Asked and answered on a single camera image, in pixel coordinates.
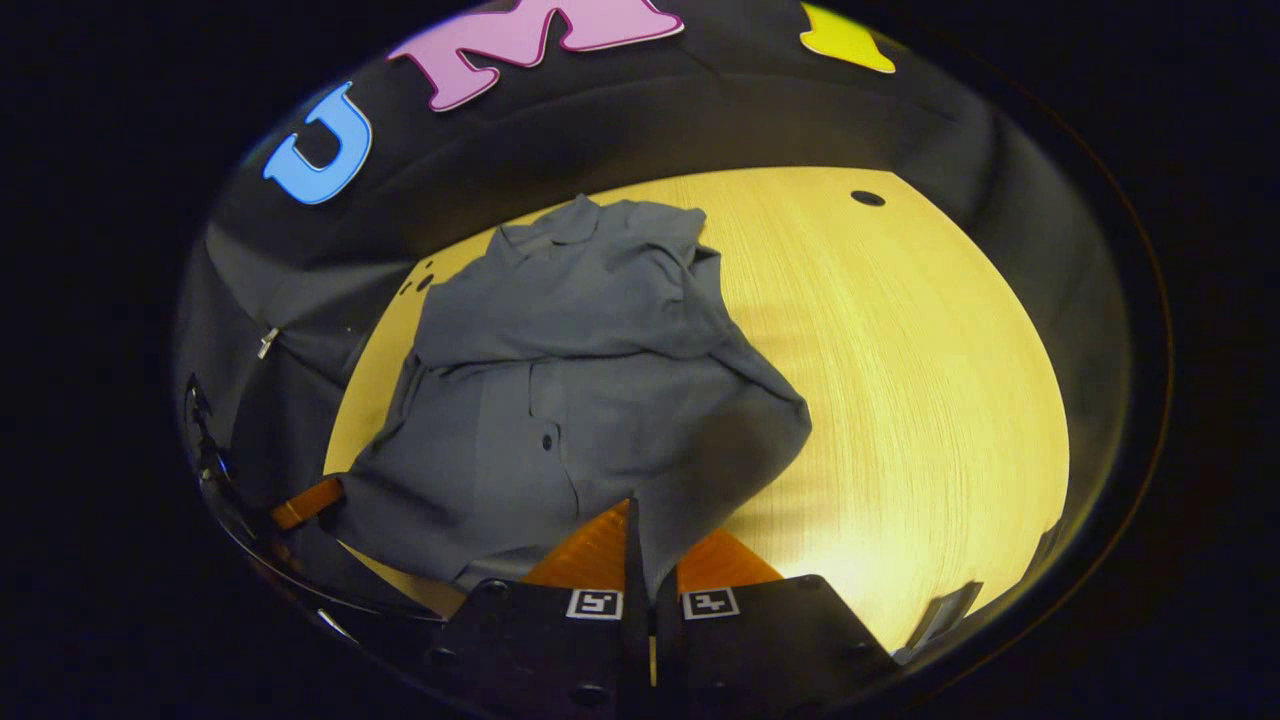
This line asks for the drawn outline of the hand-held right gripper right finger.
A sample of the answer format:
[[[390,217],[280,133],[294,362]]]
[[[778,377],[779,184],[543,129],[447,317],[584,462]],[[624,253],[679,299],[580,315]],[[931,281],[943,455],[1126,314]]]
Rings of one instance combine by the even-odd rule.
[[[655,684],[677,719],[832,719],[899,674],[827,579],[785,577],[723,530],[657,610]]]

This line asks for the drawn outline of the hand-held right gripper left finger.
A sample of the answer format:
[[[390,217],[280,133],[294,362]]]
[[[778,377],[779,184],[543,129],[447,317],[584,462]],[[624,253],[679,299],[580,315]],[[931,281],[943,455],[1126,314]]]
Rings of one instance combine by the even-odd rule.
[[[650,603],[639,506],[590,523],[616,529],[612,585],[486,579],[430,647],[430,684],[475,719],[635,719],[652,692]]]

